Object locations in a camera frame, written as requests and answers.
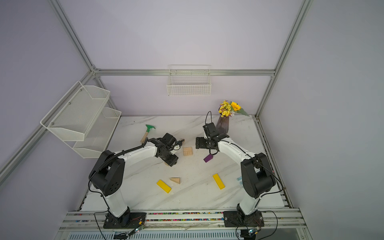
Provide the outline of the wooden rectangular block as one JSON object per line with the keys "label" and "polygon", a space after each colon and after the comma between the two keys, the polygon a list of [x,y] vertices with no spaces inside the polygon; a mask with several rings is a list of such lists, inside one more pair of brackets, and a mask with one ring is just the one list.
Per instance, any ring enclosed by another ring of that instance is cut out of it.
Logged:
{"label": "wooden rectangular block", "polygon": [[183,152],[191,152],[193,150],[192,147],[185,147],[183,148]]}
{"label": "wooden rectangular block", "polygon": [[183,152],[183,155],[184,156],[192,156],[193,152],[192,151]]}

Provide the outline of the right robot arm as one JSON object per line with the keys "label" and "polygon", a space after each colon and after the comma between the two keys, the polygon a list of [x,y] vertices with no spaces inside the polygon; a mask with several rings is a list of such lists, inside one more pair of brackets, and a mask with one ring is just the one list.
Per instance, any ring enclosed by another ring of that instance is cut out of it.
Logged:
{"label": "right robot arm", "polygon": [[243,188],[247,195],[237,206],[240,215],[253,214],[263,197],[281,192],[272,191],[280,180],[274,175],[265,154],[255,154],[240,147],[227,134],[220,134],[214,123],[203,125],[203,129],[205,136],[196,138],[196,148],[225,154],[241,168]]}

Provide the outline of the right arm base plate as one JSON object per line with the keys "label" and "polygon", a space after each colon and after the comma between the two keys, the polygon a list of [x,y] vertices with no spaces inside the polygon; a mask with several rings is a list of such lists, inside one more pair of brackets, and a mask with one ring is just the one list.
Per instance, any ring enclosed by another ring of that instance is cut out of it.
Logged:
{"label": "right arm base plate", "polygon": [[242,215],[238,211],[224,211],[225,227],[264,227],[264,218],[261,211],[250,215]]}

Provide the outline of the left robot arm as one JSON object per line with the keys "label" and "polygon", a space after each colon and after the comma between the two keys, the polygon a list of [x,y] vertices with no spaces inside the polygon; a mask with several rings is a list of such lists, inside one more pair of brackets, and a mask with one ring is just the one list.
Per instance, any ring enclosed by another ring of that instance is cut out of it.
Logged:
{"label": "left robot arm", "polygon": [[129,219],[130,209],[125,203],[121,186],[125,169],[152,157],[163,160],[172,167],[178,161],[176,152],[185,142],[166,133],[162,138],[145,138],[138,147],[114,153],[106,150],[101,153],[89,174],[88,185],[93,185],[102,195],[107,205],[108,213],[118,221]]}

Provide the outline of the purple triangle block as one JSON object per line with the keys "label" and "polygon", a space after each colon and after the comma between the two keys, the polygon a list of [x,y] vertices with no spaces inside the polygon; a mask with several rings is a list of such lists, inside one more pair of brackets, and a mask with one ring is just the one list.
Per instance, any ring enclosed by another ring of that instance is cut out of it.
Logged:
{"label": "purple triangle block", "polygon": [[206,156],[205,158],[204,158],[204,162],[205,163],[208,163],[209,161],[211,161],[212,159],[213,159],[213,155],[211,155],[211,154],[209,154],[208,156]]}

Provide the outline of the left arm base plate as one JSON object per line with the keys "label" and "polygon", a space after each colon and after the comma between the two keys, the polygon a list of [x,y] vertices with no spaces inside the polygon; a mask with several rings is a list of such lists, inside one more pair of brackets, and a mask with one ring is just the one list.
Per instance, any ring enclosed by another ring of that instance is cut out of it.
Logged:
{"label": "left arm base plate", "polygon": [[104,229],[136,229],[142,226],[146,220],[147,213],[130,212],[128,214],[123,214],[121,217],[117,218],[111,213],[106,214],[106,220],[104,222]]}

